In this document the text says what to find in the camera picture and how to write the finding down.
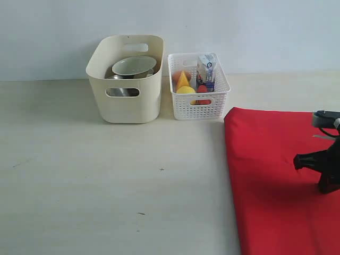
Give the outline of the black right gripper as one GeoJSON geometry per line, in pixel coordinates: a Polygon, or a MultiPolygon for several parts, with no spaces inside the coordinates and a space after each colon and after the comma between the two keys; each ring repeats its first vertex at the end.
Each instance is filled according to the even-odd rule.
{"type": "Polygon", "coordinates": [[[296,170],[308,168],[321,174],[318,182],[320,193],[339,190],[339,136],[334,137],[334,143],[326,150],[296,154],[293,164],[296,170]]]}

